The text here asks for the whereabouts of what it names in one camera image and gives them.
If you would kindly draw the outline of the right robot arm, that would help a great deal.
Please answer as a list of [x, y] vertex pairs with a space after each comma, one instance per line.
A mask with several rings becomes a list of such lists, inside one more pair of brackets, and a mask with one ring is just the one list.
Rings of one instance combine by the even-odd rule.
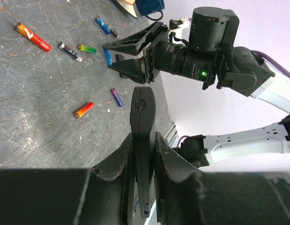
[[232, 10], [198, 7], [193, 10], [189, 39], [180, 39], [162, 22], [124, 39], [103, 45], [104, 49], [133, 56], [110, 64], [136, 83], [154, 81], [159, 72], [215, 84], [246, 97], [271, 104], [288, 114], [269, 126], [218, 136], [186, 138], [179, 155], [196, 167], [232, 157], [261, 153], [290, 154], [290, 77], [276, 75], [268, 56], [245, 47], [234, 47], [239, 18]]

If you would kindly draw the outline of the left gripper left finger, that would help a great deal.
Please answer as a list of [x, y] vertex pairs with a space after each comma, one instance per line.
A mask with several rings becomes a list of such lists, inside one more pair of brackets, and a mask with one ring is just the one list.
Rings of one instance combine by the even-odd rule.
[[92, 168], [0, 169], [0, 225], [130, 225], [134, 163], [128, 135]]

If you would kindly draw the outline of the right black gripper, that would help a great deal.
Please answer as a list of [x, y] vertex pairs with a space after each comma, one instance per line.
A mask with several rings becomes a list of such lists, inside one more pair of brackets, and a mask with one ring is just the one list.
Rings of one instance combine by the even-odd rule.
[[168, 27], [163, 22], [154, 22], [147, 28], [126, 38], [103, 44], [103, 48], [114, 52], [138, 55], [141, 59], [122, 60], [108, 66], [138, 84], [150, 84], [160, 70], [156, 68], [156, 60], [160, 45], [168, 42]]

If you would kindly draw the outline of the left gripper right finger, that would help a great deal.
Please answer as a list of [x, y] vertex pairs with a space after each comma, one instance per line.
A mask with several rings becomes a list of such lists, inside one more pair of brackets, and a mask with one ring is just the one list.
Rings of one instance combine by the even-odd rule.
[[205, 173], [156, 132], [157, 220], [163, 225], [290, 225], [290, 173]]

